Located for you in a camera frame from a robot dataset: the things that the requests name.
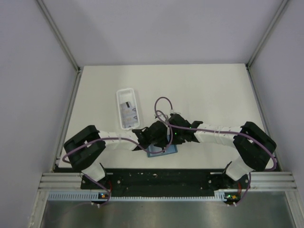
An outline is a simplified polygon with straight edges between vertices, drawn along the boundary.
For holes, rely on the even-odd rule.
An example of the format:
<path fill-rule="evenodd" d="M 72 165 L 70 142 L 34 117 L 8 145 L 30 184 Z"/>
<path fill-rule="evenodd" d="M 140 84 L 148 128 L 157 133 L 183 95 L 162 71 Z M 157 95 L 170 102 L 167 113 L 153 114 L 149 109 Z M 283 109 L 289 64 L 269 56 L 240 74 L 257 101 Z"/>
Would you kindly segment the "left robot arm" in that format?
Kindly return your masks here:
<path fill-rule="evenodd" d="M 172 144 L 172 134 L 172 129 L 161 121 L 154 122 L 150 127 L 118 133 L 99 131 L 94 125 L 89 125 L 64 143 L 66 155 L 62 161 L 90 178 L 97 188 L 103 188 L 107 185 L 108 177 L 101 164 L 102 152 L 149 152 L 147 149 L 151 145 L 162 148 L 160 152 L 164 152 Z"/>

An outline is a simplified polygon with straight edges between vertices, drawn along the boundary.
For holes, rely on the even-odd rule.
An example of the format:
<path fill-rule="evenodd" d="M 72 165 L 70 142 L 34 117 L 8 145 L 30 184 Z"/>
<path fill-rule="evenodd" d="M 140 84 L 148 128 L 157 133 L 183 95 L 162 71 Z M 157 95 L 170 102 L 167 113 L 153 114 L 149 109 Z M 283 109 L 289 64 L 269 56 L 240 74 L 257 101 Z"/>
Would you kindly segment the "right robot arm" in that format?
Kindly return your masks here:
<path fill-rule="evenodd" d="M 252 171 L 276 169 L 277 162 L 273 155 L 276 143 L 253 122 L 239 127 L 225 127 L 202 121 L 189 123 L 180 114 L 171 114 L 169 126 L 173 131 L 173 144 L 214 143 L 237 150 L 238 157 L 227 165 L 222 175 L 222 183 L 227 188 L 233 188 L 241 177 Z M 270 160 L 273 167 L 267 169 Z"/>

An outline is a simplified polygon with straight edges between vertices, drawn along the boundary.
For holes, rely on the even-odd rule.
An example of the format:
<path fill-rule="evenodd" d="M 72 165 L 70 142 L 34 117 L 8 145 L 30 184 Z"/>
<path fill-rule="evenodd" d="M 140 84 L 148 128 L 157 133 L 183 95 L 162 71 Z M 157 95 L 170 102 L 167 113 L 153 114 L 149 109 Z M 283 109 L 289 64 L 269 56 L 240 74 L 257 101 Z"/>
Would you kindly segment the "blue leather card holder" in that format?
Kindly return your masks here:
<path fill-rule="evenodd" d="M 169 154 L 177 153 L 177 146 L 174 144 L 169 144 L 170 136 L 167 135 L 166 137 L 161 136 L 156 139 L 153 139 L 152 143 L 147 148 L 147 156 L 148 158 L 164 156 Z"/>

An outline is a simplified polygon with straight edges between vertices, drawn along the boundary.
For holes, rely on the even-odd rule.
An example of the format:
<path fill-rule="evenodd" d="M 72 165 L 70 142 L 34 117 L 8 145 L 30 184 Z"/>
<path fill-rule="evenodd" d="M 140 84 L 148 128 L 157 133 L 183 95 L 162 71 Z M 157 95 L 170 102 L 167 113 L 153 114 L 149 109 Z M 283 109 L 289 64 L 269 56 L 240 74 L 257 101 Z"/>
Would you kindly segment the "white plastic basket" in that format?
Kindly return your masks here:
<path fill-rule="evenodd" d="M 133 88 L 120 89 L 116 92 L 118 116 L 121 129 L 132 130 L 140 126 L 140 117 Z"/>

